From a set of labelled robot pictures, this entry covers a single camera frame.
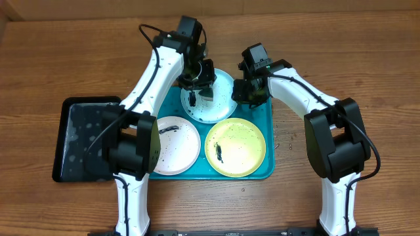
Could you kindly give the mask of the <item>green grey sponge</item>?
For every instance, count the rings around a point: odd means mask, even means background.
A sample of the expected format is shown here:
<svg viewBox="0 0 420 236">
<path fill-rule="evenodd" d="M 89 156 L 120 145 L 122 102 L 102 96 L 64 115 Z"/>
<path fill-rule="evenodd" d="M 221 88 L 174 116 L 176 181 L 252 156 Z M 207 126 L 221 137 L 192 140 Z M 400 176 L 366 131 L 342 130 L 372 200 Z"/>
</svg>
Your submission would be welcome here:
<svg viewBox="0 0 420 236">
<path fill-rule="evenodd" d="M 214 94 L 213 94 L 212 87 L 203 88 L 202 90 L 199 91 L 198 94 L 201 96 L 203 100 L 210 101 L 210 102 L 213 101 Z"/>
</svg>

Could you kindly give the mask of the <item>light blue plate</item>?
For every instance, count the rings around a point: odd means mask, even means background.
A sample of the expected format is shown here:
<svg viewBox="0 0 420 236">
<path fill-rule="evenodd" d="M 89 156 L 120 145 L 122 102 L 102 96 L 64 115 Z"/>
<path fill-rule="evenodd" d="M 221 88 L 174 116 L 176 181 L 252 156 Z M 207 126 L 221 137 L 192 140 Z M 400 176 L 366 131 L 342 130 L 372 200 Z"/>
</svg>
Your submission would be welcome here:
<svg viewBox="0 0 420 236">
<path fill-rule="evenodd" d="M 215 69 L 215 82 L 211 87 L 213 99 L 209 100 L 199 94 L 199 90 L 193 90 L 196 105 L 190 105 L 190 91 L 181 89 L 180 100 L 185 112 L 201 123 L 218 123 L 229 118 L 236 109 L 237 103 L 231 99 L 234 79 L 225 71 Z"/>
</svg>

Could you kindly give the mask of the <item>pink white plate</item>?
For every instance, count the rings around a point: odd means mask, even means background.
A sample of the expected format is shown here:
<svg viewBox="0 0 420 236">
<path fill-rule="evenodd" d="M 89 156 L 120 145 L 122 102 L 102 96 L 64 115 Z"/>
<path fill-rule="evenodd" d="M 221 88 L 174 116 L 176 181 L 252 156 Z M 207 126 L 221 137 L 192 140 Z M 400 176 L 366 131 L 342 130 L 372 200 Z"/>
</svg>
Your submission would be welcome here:
<svg viewBox="0 0 420 236">
<path fill-rule="evenodd" d="M 201 151 L 201 138 L 195 126 L 182 117 L 157 120 L 161 151 L 154 172 L 174 176 L 188 170 Z"/>
</svg>

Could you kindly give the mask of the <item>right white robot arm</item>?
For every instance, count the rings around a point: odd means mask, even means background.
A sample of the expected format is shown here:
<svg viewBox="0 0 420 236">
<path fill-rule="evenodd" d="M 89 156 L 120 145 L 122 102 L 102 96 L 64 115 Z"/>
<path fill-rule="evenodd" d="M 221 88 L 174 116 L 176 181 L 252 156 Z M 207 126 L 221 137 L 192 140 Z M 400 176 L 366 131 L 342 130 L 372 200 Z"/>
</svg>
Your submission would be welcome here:
<svg viewBox="0 0 420 236">
<path fill-rule="evenodd" d="M 355 188 L 371 157 L 358 104 L 339 100 L 305 81 L 287 61 L 268 57 L 262 44 L 247 47 L 238 68 L 243 79 L 234 81 L 233 101 L 259 106 L 280 100 L 304 122 L 309 163 L 322 181 L 319 235 L 359 235 L 354 219 Z"/>
</svg>

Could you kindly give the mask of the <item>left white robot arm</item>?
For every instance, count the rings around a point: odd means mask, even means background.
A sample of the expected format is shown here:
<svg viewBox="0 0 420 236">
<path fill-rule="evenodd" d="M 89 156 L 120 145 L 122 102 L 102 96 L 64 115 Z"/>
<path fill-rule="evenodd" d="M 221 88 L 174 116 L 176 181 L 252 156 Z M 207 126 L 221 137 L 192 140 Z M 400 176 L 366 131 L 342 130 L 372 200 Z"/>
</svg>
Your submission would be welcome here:
<svg viewBox="0 0 420 236">
<path fill-rule="evenodd" d="M 147 235 L 148 180 L 161 150 L 157 116 L 174 82 L 184 90 L 212 97 L 213 61 L 205 55 L 206 33 L 195 18 L 182 16 L 175 31 L 160 30 L 148 42 L 150 61 L 139 82 L 118 105 L 102 114 L 102 156 L 117 185 L 118 222 L 113 235 Z"/>
</svg>

